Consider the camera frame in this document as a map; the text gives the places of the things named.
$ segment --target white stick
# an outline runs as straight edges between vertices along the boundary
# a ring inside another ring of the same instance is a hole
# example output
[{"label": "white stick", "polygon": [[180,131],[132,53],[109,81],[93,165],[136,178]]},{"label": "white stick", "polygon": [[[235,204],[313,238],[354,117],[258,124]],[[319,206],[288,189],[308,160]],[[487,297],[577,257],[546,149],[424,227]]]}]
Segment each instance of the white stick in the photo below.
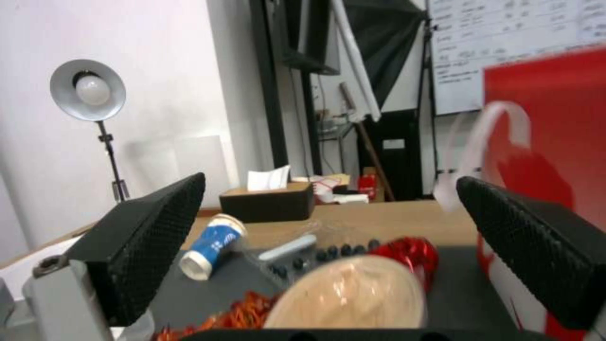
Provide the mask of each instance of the white stick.
[{"label": "white stick", "polygon": [[[362,53],[360,53],[360,49],[356,43],[356,38],[353,36],[351,26],[349,25],[347,13],[345,12],[345,5],[343,4],[342,0],[331,0],[331,4],[335,13],[337,25],[339,25],[339,30],[341,31],[341,36],[343,37],[343,43],[345,44],[347,56],[349,57],[349,61],[353,67],[353,72],[356,74],[358,84],[362,88],[362,94],[364,95],[364,99],[366,100],[368,108],[370,109],[370,115],[373,117],[375,122],[379,121],[381,118],[381,110],[379,109],[379,104],[375,98],[373,88],[370,85],[370,79],[366,73],[366,68],[364,68]],[[357,121],[362,121],[364,117],[356,117],[356,119]]]}]

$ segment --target wooden table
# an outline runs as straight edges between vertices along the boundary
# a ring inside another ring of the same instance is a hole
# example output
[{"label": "wooden table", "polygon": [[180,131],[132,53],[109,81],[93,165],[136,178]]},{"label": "wooden table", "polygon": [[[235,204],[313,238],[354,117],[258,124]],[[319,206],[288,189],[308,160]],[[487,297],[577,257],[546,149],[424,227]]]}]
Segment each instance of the wooden table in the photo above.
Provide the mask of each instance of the wooden table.
[{"label": "wooden table", "polygon": [[[206,228],[210,218],[197,218],[181,249],[188,249]],[[389,241],[402,236],[423,236],[436,246],[474,245],[475,224],[464,209],[446,214],[435,201],[317,206],[308,220],[245,224],[251,248],[271,248],[299,236],[313,223],[336,226],[336,238],[365,245],[368,239]],[[320,247],[343,243],[319,238]]]}]

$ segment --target tissue box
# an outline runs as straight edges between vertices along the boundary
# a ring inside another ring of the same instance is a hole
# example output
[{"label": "tissue box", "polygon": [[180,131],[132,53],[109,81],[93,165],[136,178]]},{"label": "tissue box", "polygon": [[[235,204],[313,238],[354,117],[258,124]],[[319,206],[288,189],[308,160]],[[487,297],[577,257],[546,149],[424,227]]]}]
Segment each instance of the tissue box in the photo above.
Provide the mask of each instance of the tissue box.
[{"label": "tissue box", "polygon": [[305,220],[314,208],[310,183],[289,183],[285,189],[251,191],[230,189],[219,196],[223,213],[244,223]]}]

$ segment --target black cabinet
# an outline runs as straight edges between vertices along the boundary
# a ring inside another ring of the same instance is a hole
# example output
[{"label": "black cabinet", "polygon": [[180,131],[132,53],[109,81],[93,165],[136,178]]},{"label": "black cabinet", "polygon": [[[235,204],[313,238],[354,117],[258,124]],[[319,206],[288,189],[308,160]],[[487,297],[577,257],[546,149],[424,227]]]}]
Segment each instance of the black cabinet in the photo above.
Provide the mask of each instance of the black cabinet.
[{"label": "black cabinet", "polygon": [[[364,126],[379,155],[396,200],[421,198],[421,147],[416,109],[384,112],[378,122],[367,118]],[[362,173],[364,167],[372,167],[373,163],[360,137],[358,154]]]}]

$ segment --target lamp stand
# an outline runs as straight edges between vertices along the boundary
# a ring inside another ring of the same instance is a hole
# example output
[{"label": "lamp stand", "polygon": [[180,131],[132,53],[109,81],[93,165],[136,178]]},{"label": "lamp stand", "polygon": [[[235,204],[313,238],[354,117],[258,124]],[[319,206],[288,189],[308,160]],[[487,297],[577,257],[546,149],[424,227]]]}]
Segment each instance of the lamp stand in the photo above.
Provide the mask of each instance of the lamp stand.
[{"label": "lamp stand", "polygon": [[126,188],[126,182],[120,179],[120,175],[118,174],[118,167],[116,165],[116,159],[113,156],[113,148],[112,141],[113,136],[108,134],[105,131],[105,125],[103,121],[97,121],[99,125],[99,129],[101,130],[101,135],[99,136],[99,141],[105,143],[105,149],[107,150],[107,155],[110,157],[110,161],[112,162],[112,171],[114,173],[114,181],[112,182],[112,189],[114,193],[114,199],[117,203],[120,203],[128,198],[130,195],[128,194],[128,189]]}]

